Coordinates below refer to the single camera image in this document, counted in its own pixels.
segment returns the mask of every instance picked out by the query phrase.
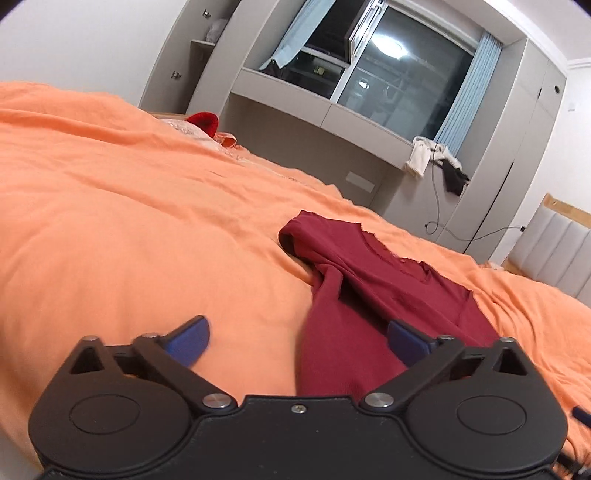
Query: black cloth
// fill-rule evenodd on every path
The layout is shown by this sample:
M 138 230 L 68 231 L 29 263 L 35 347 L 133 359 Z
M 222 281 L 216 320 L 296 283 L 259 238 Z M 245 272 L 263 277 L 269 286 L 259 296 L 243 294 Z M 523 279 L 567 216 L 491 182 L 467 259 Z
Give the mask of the black cloth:
M 441 168 L 443 169 L 443 180 L 445 181 L 446 190 L 449 193 L 461 196 L 466 183 L 470 181 L 468 175 L 459 168 L 454 167 L 446 158 L 443 159 Z

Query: ceiling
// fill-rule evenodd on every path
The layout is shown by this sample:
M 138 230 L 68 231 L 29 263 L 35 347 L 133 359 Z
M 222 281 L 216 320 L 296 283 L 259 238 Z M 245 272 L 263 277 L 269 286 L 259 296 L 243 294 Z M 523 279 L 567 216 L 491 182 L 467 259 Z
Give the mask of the ceiling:
M 509 0 L 567 60 L 591 58 L 591 17 L 572 0 Z

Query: padded headboard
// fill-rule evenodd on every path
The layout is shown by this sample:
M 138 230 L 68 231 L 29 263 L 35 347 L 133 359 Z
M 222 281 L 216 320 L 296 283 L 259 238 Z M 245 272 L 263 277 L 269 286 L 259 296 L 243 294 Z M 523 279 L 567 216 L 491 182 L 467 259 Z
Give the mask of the padded headboard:
M 591 307 L 591 215 L 547 195 L 505 268 Z

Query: white towel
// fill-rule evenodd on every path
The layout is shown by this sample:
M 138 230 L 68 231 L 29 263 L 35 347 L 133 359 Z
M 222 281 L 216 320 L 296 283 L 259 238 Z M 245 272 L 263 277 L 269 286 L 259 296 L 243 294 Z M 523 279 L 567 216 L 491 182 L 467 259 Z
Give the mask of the white towel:
M 413 144 L 410 159 L 404 164 L 404 170 L 412 175 L 423 178 L 430 160 L 441 163 L 444 158 L 448 159 L 454 168 L 462 169 L 462 164 L 451 154 L 446 145 L 425 137 L 414 137 Z

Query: window pane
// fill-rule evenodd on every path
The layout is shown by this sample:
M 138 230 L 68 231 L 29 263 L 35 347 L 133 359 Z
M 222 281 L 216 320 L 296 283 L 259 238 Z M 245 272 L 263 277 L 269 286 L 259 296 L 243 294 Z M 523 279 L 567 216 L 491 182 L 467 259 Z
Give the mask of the window pane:
M 431 28 L 388 8 L 339 103 L 408 140 L 434 138 L 472 58 Z

